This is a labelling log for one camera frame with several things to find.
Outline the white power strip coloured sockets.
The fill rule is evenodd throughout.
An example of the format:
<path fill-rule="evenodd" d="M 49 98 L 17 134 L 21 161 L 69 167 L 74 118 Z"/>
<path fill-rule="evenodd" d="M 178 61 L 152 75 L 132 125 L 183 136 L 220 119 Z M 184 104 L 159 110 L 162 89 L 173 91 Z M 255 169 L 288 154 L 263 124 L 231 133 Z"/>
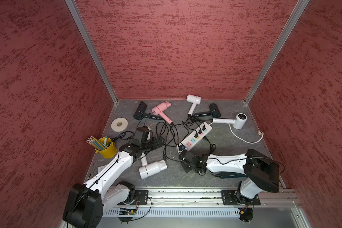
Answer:
<path fill-rule="evenodd" d="M 196 129 L 193 129 L 191 133 L 178 144 L 178 152 L 190 151 L 211 131 L 212 126 L 206 122 L 198 125 Z"/>

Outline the dark green hair dryer back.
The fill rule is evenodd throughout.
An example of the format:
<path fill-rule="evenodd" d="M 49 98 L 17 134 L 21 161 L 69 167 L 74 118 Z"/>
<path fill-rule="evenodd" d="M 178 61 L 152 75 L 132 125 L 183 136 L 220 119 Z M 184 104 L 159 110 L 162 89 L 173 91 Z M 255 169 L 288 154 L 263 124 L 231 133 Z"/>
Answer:
<path fill-rule="evenodd" d="M 191 116 L 191 118 L 200 118 L 200 117 L 207 117 L 207 116 L 211 116 L 212 118 L 220 118 L 221 117 L 220 110 L 219 110 L 216 103 L 210 104 L 209 111 L 195 113 Z"/>

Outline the white round hair dryer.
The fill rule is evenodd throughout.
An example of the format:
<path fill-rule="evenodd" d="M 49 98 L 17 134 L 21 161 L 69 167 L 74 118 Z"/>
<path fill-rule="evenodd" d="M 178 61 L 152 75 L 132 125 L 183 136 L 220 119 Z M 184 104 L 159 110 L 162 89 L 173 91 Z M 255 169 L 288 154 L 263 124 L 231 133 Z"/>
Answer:
<path fill-rule="evenodd" d="M 243 113 L 239 113 L 236 115 L 235 119 L 222 119 L 222 118 L 213 118 L 212 122 L 216 124 L 231 124 L 235 129 L 242 129 L 244 124 L 247 121 L 247 116 Z"/>

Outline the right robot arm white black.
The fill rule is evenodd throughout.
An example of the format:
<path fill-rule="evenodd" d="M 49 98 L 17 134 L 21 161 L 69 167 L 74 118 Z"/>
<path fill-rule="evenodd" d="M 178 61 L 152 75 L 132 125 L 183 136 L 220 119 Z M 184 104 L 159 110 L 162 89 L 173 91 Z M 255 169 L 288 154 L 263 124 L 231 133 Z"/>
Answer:
<path fill-rule="evenodd" d="M 279 164 L 262 153 L 248 149 L 247 153 L 234 156 L 203 154 L 198 156 L 183 150 L 179 160 L 185 172 L 194 171 L 215 176 L 240 174 L 246 177 L 238 184 L 232 197 L 236 204 L 248 205 L 261 192 L 279 192 Z"/>

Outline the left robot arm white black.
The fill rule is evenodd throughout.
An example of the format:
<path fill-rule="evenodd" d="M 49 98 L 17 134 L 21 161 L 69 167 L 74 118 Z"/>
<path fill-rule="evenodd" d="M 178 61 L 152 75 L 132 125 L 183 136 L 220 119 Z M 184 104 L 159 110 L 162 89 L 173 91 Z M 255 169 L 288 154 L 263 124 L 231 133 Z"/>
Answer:
<path fill-rule="evenodd" d="M 120 147 L 115 158 L 101 172 L 84 184 L 77 183 L 71 188 L 62 217 L 66 225 L 95 228 L 104 212 L 118 204 L 147 204 L 147 192 L 138 195 L 135 186 L 127 181 L 116 186 L 113 184 L 135 161 L 164 144 L 165 139 L 160 135 L 154 136 L 147 126 L 137 128 L 130 142 Z"/>

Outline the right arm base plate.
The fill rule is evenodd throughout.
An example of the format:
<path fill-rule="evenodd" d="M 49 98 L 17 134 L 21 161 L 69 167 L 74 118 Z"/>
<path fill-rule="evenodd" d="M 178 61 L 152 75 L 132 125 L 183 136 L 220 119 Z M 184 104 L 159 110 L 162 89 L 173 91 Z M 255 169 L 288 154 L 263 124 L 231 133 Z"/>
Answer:
<path fill-rule="evenodd" d="M 221 191 L 221 199 L 224 206 L 260 206 L 261 202 L 256 195 L 253 199 L 248 199 L 246 197 L 237 197 L 236 191 Z"/>

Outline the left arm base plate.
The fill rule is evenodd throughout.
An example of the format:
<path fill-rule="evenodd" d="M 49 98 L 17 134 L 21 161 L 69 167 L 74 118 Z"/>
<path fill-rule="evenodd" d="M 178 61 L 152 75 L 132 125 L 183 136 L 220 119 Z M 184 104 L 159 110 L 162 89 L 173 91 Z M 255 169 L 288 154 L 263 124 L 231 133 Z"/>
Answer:
<path fill-rule="evenodd" d="M 132 194 L 133 201 L 131 205 L 136 205 L 136 206 L 147 205 L 148 195 L 149 195 L 148 190 L 135 190 L 134 193 Z"/>

